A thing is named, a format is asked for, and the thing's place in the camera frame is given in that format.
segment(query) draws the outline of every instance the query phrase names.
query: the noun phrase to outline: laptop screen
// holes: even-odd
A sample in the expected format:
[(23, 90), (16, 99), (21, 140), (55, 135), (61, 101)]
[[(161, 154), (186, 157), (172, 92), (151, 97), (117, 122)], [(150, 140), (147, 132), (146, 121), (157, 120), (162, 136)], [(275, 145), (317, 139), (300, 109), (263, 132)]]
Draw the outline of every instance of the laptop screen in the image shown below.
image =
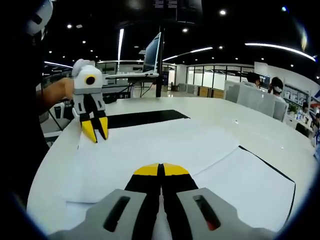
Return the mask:
[(157, 71), (160, 35), (161, 32), (158, 33), (158, 35), (150, 42), (150, 44), (145, 49), (145, 56), (142, 68), (143, 73)]

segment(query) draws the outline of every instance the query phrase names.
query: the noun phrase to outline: laptop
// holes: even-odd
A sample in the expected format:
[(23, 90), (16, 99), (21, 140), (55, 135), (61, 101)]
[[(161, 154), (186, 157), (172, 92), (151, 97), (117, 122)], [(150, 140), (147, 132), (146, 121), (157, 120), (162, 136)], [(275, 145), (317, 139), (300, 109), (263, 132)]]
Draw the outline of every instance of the laptop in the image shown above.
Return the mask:
[(112, 74), (104, 76), (105, 79), (127, 79), (127, 78), (156, 78), (159, 76), (157, 73), (157, 61), (160, 48), (161, 32), (150, 42), (145, 49), (145, 56), (143, 61), (142, 72)]

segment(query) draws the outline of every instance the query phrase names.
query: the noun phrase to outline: black ceiling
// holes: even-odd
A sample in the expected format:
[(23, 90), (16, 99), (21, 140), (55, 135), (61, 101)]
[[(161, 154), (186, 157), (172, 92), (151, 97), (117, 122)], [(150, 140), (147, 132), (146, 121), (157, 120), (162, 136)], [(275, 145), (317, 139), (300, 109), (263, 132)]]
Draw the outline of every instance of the black ceiling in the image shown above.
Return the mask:
[[(79, 58), (95, 61), (116, 60), (121, 28), (124, 28), (121, 60), (143, 59), (139, 51), (145, 49), (156, 36), (161, 23), (165, 27), (164, 59), (199, 48), (213, 47), (212, 50), (168, 60), (169, 63), (253, 64), (254, 61), (262, 61), (261, 58), (264, 58), (264, 62), (269, 65), (289, 69), (314, 81), (317, 80), (316, 76), (320, 75), (319, 62), (315, 63), (284, 50), (244, 44), (267, 43), (302, 51), (299, 29), (304, 27), (308, 36), (304, 52), (311, 56), (320, 56), (319, 18), (317, 8), (313, 6), (315, 3), (246, 3), (227, 0), (203, 0), (201, 3), (199, 0), (180, 0), (176, 18), (175, 8), (167, 9), (163, 14), (161, 9), (154, 9), (154, 2), (54, 1), (53, 16), (47, 26), (45, 60), (69, 66), (73, 65), (72, 60)], [(283, 12), (283, 6), (286, 6), (288, 11)], [(221, 9), (226, 10), (225, 16), (219, 14)], [(67, 24), (71, 24), (72, 28), (68, 29)], [(79, 24), (82, 25), (80, 29), (76, 28)], [(187, 33), (182, 32), (185, 27), (188, 28)]]

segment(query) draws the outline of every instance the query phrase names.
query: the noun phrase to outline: person's arm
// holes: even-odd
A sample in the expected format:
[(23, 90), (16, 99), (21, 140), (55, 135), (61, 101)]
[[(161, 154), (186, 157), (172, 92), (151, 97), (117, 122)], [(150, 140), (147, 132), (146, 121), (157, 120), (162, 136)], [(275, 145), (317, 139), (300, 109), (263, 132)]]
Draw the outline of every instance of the person's arm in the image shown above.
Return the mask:
[(74, 81), (64, 77), (55, 83), (52, 83), (42, 91), (36, 92), (37, 110), (39, 115), (48, 111), (53, 105), (63, 98), (72, 99), (74, 92)]

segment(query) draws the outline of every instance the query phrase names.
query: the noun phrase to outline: person's hand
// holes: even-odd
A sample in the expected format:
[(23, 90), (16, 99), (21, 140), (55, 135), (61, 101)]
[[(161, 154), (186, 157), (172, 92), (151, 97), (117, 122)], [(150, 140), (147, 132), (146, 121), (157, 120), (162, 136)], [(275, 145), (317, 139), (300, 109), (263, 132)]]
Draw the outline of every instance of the person's hand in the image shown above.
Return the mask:
[(69, 100), (71, 100), (74, 97), (74, 90), (75, 90), (75, 85), (74, 85), (74, 80), (64, 77), (61, 79), (64, 85), (64, 93), (65, 97)]

